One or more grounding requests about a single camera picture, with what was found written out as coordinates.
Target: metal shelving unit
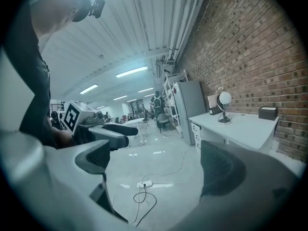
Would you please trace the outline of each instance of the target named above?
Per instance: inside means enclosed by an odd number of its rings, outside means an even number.
[[[185,80],[188,81],[187,79],[187,74],[186,71],[183,70],[182,73],[174,74],[174,75],[169,75],[166,73],[166,81],[163,84],[164,89],[163,89],[163,97],[165,101],[168,101],[168,106],[170,110],[170,117],[172,120],[172,125],[176,128],[176,130],[182,134],[181,126],[180,126],[180,119],[179,119],[179,114],[177,111],[177,104],[174,99],[173,95],[173,86],[175,83],[179,82],[180,80]],[[172,107],[174,107],[175,110],[175,115],[172,113]]]

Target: person in background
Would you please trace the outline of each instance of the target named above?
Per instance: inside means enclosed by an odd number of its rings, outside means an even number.
[[[147,109],[144,109],[144,111],[143,111],[144,121],[148,121],[149,120],[148,119],[148,114],[149,114],[149,112],[147,111]]]
[[[134,119],[134,116],[133,116],[132,114],[129,114],[129,115],[128,115],[128,120],[131,121],[131,120],[133,120],[133,119]]]
[[[79,22],[89,14],[90,0],[28,0],[16,13],[4,39],[4,51],[34,98],[23,117],[19,130],[54,148],[75,145],[68,131],[51,126],[50,75],[39,52],[39,39]]]
[[[157,121],[157,118],[160,114],[164,113],[165,100],[162,96],[159,95],[159,91],[156,91],[155,96],[151,98],[150,105],[154,107],[156,124],[157,124],[157,127],[160,128],[161,125]]]
[[[108,111],[105,114],[105,122],[110,122],[111,116],[109,115]]]
[[[152,106],[151,106],[151,108],[150,108],[150,114],[151,114],[151,119],[153,120],[154,117],[155,117],[155,113],[154,113],[154,109],[153,109]]]
[[[58,130],[63,130],[59,117],[58,117],[58,113],[55,111],[52,111],[51,113],[51,126],[58,129]]]

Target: refrigerator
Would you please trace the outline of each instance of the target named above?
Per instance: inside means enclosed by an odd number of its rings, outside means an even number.
[[[178,109],[183,139],[192,145],[194,144],[194,135],[189,118],[206,113],[200,83],[197,80],[177,82],[173,86],[173,95]]]

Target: red brick wall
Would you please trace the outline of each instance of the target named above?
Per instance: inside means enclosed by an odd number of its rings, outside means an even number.
[[[278,107],[278,150],[305,161],[307,67],[298,33],[275,0],[205,0],[176,69],[201,81],[204,96],[225,86],[228,111]]]

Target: hand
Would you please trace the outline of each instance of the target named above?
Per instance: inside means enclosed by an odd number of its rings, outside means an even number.
[[[58,130],[54,127],[52,127],[51,130],[59,149],[76,145],[70,131]]]

